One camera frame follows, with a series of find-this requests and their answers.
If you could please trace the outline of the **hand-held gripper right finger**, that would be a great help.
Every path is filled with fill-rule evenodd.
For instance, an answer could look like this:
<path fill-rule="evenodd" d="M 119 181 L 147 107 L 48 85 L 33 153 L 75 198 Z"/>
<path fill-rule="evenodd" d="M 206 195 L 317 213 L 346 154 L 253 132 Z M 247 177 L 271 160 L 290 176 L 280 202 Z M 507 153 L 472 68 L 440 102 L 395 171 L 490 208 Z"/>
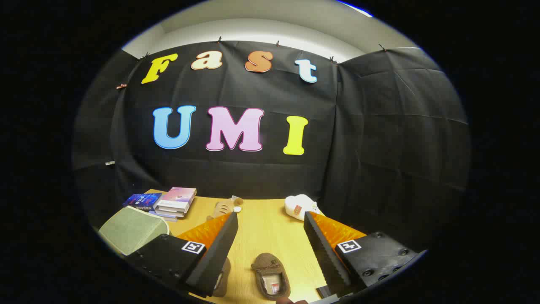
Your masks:
<path fill-rule="evenodd" d="M 303 229 L 332 296 L 340 301 L 370 296 L 391 285 L 424 259 L 382 231 L 362 233 L 315 212 Z"/>

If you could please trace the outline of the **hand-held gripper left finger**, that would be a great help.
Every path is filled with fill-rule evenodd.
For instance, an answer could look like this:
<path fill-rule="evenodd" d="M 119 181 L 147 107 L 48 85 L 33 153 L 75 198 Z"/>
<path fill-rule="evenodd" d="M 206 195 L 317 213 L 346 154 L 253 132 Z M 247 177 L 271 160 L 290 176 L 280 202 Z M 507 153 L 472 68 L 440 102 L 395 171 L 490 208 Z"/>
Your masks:
<path fill-rule="evenodd" d="M 229 212 L 178 236 L 162 233 L 125 260 L 168 288 L 212 296 L 238 230 Z"/>

